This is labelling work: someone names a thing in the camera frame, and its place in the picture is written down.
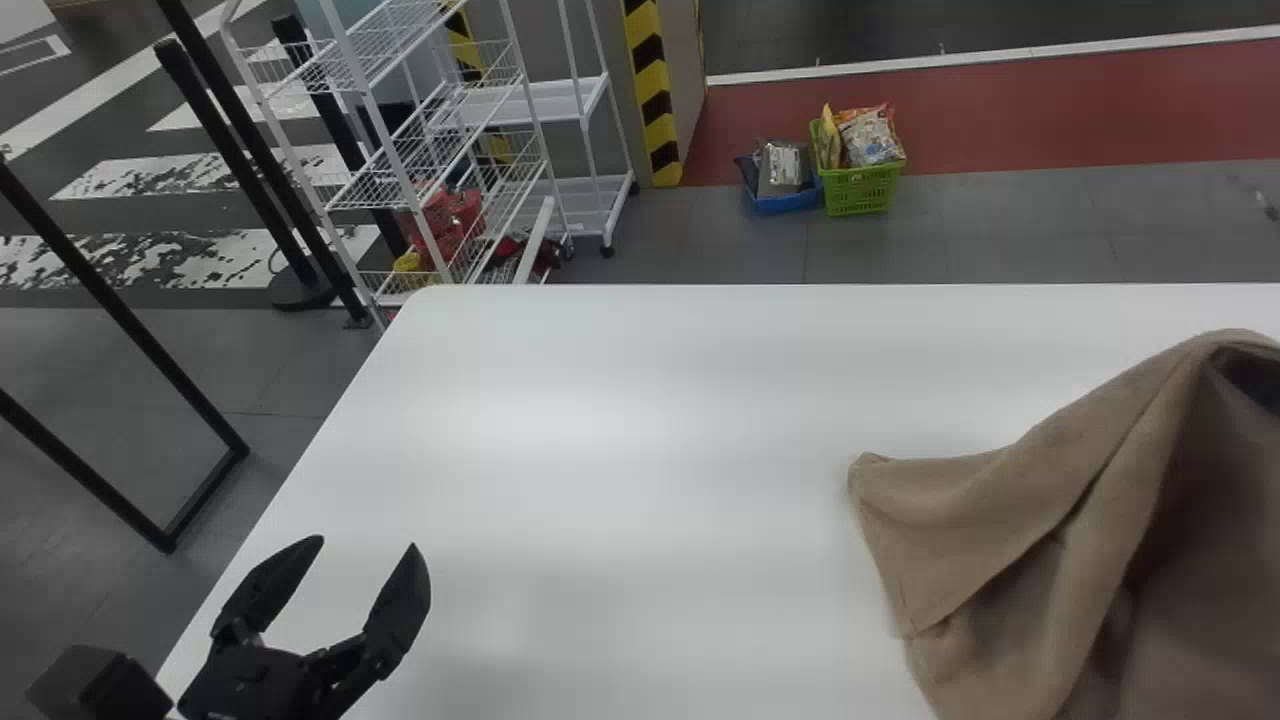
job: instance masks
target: green basket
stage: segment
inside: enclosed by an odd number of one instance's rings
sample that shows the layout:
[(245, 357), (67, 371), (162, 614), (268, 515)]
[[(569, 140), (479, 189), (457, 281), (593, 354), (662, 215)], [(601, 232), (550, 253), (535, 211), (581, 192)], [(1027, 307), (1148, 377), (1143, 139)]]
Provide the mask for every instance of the green basket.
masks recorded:
[(835, 218), (888, 210), (890, 202), (893, 201), (893, 191), (897, 188), (897, 176), (906, 167), (906, 160), (870, 168), (827, 170), (819, 164), (817, 152), (820, 122), (809, 123), (809, 140), (814, 150), (813, 163), (818, 168), (823, 192), (827, 195), (827, 214)]

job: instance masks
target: blue basket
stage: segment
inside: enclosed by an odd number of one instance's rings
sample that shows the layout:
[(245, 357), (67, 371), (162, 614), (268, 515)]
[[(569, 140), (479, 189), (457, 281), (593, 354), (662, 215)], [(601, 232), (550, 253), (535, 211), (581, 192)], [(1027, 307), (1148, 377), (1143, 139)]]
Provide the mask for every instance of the blue basket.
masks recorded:
[(756, 197), (755, 191), (751, 190), (751, 181), (746, 176), (745, 163), (755, 164), (750, 155), (742, 155), (736, 158), (733, 164), (742, 173), (742, 190), (746, 191), (746, 196), (751, 200), (751, 205), (755, 206), (755, 211), (762, 215), (777, 215), (778, 213), (790, 213), (791, 210), (808, 210), (810, 208), (817, 208), (822, 205), (822, 177), (817, 173), (813, 174), (813, 187), (809, 190), (797, 192), (795, 195), (777, 195), (772, 197)]

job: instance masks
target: beige cloth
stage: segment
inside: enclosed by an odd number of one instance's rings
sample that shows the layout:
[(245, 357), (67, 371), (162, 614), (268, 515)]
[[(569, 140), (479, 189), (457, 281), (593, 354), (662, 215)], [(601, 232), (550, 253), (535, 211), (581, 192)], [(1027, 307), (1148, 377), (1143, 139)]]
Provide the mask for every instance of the beige cloth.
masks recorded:
[(1280, 719), (1277, 361), (1265, 337), (1210, 333), (1002, 450), (858, 460), (940, 717)]

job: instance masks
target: black metal frame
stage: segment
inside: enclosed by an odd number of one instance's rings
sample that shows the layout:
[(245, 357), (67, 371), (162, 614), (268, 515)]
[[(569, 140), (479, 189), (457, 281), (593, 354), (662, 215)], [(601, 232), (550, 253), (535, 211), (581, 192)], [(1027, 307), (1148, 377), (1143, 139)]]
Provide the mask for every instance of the black metal frame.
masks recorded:
[[(257, 169), (261, 170), (266, 184), (275, 193), (275, 199), (279, 201), (284, 214), (293, 222), (293, 227), (298, 231), (298, 236), (302, 237), (302, 242), (311, 251), (311, 258), (319, 265), (325, 278), (328, 278), (329, 284), (338, 292), (338, 297), (351, 315), (352, 327), (369, 327), (372, 323), (372, 315), (369, 314), (365, 304), (356, 295), (355, 278), (347, 274), (347, 270), (329, 252), (329, 245), (321, 237), (320, 231), (316, 229), (315, 218), (298, 199), (298, 195), (293, 192), (293, 183), (284, 169), (280, 168), (280, 163), (275, 159), (275, 154), (271, 152), (271, 147), (266, 143), (262, 133), (259, 132), (257, 124), (250, 118), (248, 110), (241, 102), (239, 95), (236, 94), (236, 88), (232, 87), (230, 81), (227, 78), (227, 73), (223, 72), (212, 50), (209, 49), (209, 44), (205, 42), (205, 35), (200, 32), (196, 22), (191, 18), (191, 12), (182, 4), (182, 0), (157, 0), (157, 4), (165, 19), (169, 20), (169, 26), (173, 27), (174, 35), (182, 41), (182, 45), (178, 45), (175, 41), (161, 41), (155, 45), (155, 53), (160, 59), (160, 64), (173, 76), (179, 90), (187, 96), (187, 104), (200, 117), (201, 124), (205, 126), (210, 136), (221, 129), (230, 138), (230, 131), (227, 131), (227, 126), (223, 124), (221, 117), (218, 115), (216, 110), (212, 110), (212, 115), (205, 118), (201, 117), (200, 109), (196, 106), (209, 100), (204, 87), (201, 87), (200, 79), (196, 78), (196, 72), (205, 78), (209, 91), (214, 94), (218, 104), (227, 113), (227, 118), (230, 120), (232, 127), (236, 128), (236, 133), (239, 135), (244, 149), (253, 158)], [(182, 53), (182, 46), (186, 46), (186, 53)], [(212, 101), (209, 101), (207, 105), (212, 109)], [(234, 140), (230, 141), (228, 150), (232, 149), (243, 160), (239, 146), (236, 145)], [(227, 158), (227, 155), (228, 152), (224, 151), (223, 156)]]
[[(302, 67), (311, 59), (312, 51), (311, 46), (307, 45), (307, 32), (296, 15), (275, 18), (271, 20), (271, 29), (275, 31), (280, 45), (288, 49), (289, 61), (293, 63), (294, 68)], [(352, 173), (360, 170), (365, 165), (365, 154), (360, 151), (356, 133), (347, 124), (347, 117), (338, 105), (337, 97), (329, 91), (328, 83), (324, 81), (314, 82), (307, 86), (307, 90), (311, 92), (311, 101), (315, 104), (316, 111), (320, 113), (320, 119), (324, 120), (324, 127), (329, 129), (329, 136), (333, 137), (333, 143), (338, 147), (343, 164)], [(408, 252), (408, 243), (404, 242), (404, 236), (390, 210), (370, 210), (370, 215), (374, 217), (378, 232), (383, 234), (383, 242), (390, 250), (392, 258), (399, 258)]]
[(81, 254), (79, 249), (67, 237), (58, 223), (40, 205), (40, 201), (13, 174), (9, 164), (0, 156), (0, 195), (18, 210), (18, 214), (31, 228), (49, 243), (49, 249), (76, 275), (76, 279), (93, 296), (93, 300), (115, 320), (115, 324), (182, 395), (211, 430), (227, 445), (227, 452), (200, 483), (196, 492), (182, 506), (178, 514), (161, 528), (136, 505), (129, 502), (111, 483), (100, 475), (79, 455), (67, 446), (56, 434), (46, 428), (35, 415), (18, 404), (9, 393), (0, 389), (0, 416), (9, 421), (19, 433), (38, 447), (50, 460), (65, 470), (77, 483), (99, 498), (111, 512), (129, 524), (140, 536), (164, 553), (178, 548), (178, 541), (191, 521), (205, 506), (214, 491), (227, 479), (232, 468), (248, 456), (248, 445), (227, 421), (227, 418), (214, 407), (196, 383), (187, 377), (182, 366), (169, 355), (163, 345), (142, 324), (142, 320), (129, 310), (120, 296), (102, 279), (93, 265)]

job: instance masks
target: yellow and black striped pillar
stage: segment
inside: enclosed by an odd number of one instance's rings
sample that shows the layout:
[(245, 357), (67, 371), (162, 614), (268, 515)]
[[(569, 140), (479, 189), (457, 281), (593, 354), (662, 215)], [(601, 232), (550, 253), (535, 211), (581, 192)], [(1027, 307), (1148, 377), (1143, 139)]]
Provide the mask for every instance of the yellow and black striped pillar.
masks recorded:
[(671, 74), (662, 45), (662, 22), (657, 0), (622, 0), (627, 50), (635, 74), (636, 104), (644, 120), (645, 150), (655, 187), (680, 184), (685, 167), (680, 161), (676, 115), (671, 105)]
[(475, 82), (484, 77), (484, 58), (480, 56), (480, 49), (475, 45), (475, 37), (471, 35), (471, 23), (467, 22), (466, 8), (458, 10), (449, 15), (449, 19), (444, 20), (444, 31), (448, 36), (449, 50), (453, 51), (453, 59), (458, 63), (458, 70), (462, 73), (463, 82)]

